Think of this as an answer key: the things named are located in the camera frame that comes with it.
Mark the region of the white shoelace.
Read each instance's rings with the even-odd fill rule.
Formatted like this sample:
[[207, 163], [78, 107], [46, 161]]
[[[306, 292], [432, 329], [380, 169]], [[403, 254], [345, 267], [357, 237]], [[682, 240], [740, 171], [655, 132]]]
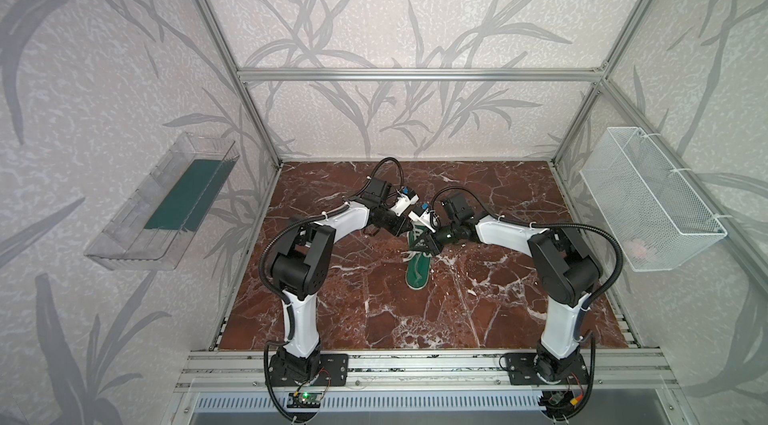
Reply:
[[401, 253], [404, 261], [418, 257], [430, 258], [441, 251], [439, 243], [429, 229], [412, 230], [407, 235], [407, 250]]

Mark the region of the green canvas sneaker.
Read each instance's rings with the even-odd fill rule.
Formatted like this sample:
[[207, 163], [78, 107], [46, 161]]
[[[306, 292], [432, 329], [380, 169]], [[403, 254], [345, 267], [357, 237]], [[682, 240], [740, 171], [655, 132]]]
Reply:
[[[426, 228], [416, 226], [413, 230]], [[418, 257], [408, 261], [406, 270], [406, 284], [412, 290], [421, 290], [426, 287], [431, 270], [431, 257]]]

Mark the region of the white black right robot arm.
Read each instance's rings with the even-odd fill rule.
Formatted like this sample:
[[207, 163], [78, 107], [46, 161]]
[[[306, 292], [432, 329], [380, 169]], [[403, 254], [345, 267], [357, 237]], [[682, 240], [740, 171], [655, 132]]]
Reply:
[[581, 325], [596, 300], [602, 269], [582, 233], [594, 233], [609, 243], [614, 237], [581, 223], [534, 225], [501, 216], [455, 220], [426, 226], [409, 242], [409, 250], [429, 255], [462, 241], [495, 245], [529, 256], [539, 285], [548, 297], [544, 331], [533, 359], [533, 373], [544, 383], [557, 384], [580, 367]]

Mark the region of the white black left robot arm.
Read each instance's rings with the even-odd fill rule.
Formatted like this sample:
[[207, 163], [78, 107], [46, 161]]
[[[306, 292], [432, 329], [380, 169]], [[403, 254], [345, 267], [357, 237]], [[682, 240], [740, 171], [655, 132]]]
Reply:
[[259, 277], [282, 303], [284, 339], [268, 358], [267, 371], [296, 383], [307, 383], [319, 375], [317, 294], [328, 276], [334, 245], [370, 225], [393, 236], [408, 232], [412, 207], [413, 201], [406, 197], [392, 206], [350, 200], [329, 212], [298, 219], [268, 243], [259, 259]]

